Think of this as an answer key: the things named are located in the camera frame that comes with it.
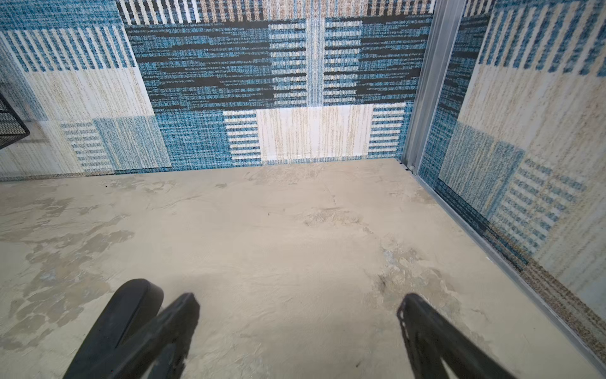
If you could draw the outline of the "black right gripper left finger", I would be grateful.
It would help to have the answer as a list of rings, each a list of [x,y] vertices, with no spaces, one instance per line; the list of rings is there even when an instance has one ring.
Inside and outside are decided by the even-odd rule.
[[[180,378],[200,317],[194,294],[162,308],[163,290],[129,280],[111,297],[65,378]]]

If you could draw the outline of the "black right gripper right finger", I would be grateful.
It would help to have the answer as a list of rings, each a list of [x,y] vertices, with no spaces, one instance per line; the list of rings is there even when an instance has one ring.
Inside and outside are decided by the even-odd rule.
[[[416,293],[397,310],[402,339],[416,378],[512,378]]]

